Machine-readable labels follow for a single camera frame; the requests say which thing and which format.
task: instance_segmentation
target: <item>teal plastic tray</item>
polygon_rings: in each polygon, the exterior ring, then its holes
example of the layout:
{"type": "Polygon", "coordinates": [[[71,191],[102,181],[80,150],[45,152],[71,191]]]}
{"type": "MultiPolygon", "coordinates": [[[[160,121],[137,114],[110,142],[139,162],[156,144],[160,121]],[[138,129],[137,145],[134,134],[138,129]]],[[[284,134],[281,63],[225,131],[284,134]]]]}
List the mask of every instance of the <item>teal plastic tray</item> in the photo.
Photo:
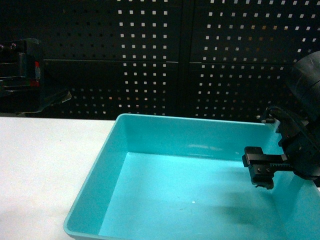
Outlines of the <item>teal plastic tray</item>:
{"type": "Polygon", "coordinates": [[[282,154],[264,124],[123,114],[64,222],[77,239],[320,239],[320,193],[277,172],[255,188],[246,146],[282,154]]]}

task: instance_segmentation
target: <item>white tabletop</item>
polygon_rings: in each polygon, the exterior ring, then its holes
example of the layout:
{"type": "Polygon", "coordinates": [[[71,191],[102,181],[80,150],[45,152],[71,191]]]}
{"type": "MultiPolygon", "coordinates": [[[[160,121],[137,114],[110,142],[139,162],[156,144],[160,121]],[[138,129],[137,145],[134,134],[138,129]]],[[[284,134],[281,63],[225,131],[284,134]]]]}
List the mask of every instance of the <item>white tabletop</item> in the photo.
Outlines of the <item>white tabletop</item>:
{"type": "Polygon", "coordinates": [[[0,239],[72,239],[63,222],[113,124],[0,117],[0,239]]]}

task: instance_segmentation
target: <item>black metal bracket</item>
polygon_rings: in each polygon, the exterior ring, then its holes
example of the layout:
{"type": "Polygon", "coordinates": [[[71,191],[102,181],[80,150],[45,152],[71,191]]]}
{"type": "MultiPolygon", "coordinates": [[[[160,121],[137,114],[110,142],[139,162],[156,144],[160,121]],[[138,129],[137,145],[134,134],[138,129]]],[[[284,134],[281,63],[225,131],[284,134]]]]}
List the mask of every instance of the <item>black metal bracket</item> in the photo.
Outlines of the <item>black metal bracket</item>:
{"type": "Polygon", "coordinates": [[[273,189],[276,171],[293,171],[286,155],[264,154],[261,147],[247,146],[242,156],[243,165],[249,168],[251,182],[256,187],[273,189]]]}
{"type": "Polygon", "coordinates": [[[37,113],[69,99],[66,86],[45,76],[39,40],[0,42],[0,112],[37,113]]]}

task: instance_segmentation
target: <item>black pegboard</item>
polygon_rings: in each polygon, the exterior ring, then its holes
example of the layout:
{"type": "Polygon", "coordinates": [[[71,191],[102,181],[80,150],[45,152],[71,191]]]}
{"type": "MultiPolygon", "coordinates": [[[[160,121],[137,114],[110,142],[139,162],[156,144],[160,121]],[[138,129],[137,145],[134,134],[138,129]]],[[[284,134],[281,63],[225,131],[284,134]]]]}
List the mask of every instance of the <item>black pegboard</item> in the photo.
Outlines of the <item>black pegboard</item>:
{"type": "Polygon", "coordinates": [[[294,64],[320,50],[318,0],[197,0],[191,62],[294,64]]]}
{"type": "Polygon", "coordinates": [[[73,95],[33,117],[257,122],[273,104],[304,115],[284,82],[320,50],[319,0],[0,3],[0,39],[42,40],[48,73],[73,95]]]}
{"type": "Polygon", "coordinates": [[[10,29],[1,40],[40,39],[46,59],[177,62],[181,4],[181,0],[1,1],[10,29]]]}
{"type": "Polygon", "coordinates": [[[257,122],[271,105],[304,116],[284,84],[291,70],[287,65],[193,63],[189,69],[188,117],[257,122]]]}
{"type": "Polygon", "coordinates": [[[176,112],[177,63],[61,60],[45,65],[54,79],[69,86],[72,99],[46,108],[41,117],[115,119],[122,113],[176,112]]]}

